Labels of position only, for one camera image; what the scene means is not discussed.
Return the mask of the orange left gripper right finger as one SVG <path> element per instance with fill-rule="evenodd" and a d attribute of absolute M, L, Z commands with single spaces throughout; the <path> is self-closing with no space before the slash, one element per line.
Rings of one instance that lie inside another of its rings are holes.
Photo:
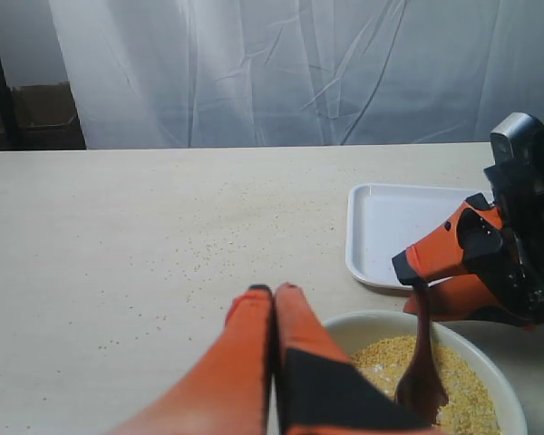
<path fill-rule="evenodd" d="M 356 370 L 317 319 L 301 287 L 275 293 L 282 434 L 439 434 L 393 403 Z"/>

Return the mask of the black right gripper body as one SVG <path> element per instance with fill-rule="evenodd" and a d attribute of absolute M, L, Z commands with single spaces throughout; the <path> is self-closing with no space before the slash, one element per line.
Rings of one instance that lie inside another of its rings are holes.
<path fill-rule="evenodd" d="M 518 322 L 544 324 L 544 158 L 483 172 L 493 201 L 467 198 L 457 224 L 462 262 Z"/>

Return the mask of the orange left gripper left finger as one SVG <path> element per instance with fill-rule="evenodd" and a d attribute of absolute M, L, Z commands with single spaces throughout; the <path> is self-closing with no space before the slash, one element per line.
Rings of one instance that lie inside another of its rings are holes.
<path fill-rule="evenodd" d="M 112 434 L 264 434 L 271 387 L 273 296 L 252 285 L 186 375 Z"/>

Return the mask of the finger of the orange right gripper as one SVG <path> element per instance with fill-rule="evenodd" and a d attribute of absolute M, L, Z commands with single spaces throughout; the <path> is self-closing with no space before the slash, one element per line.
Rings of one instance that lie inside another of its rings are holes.
<path fill-rule="evenodd" d="M 497 207 L 476 193 L 430 234 L 394 256 L 393 270 L 402 285 L 470 274 L 472 259 L 500 251 L 502 228 Z"/>
<path fill-rule="evenodd" d="M 522 286 L 514 272 L 458 275 L 428 286 L 424 278 L 408 271 L 403 283 L 413 288 L 403 306 L 407 314 L 427 310 L 435 322 L 485 321 L 524 329 L 537 325 L 535 316 L 525 311 Z"/>

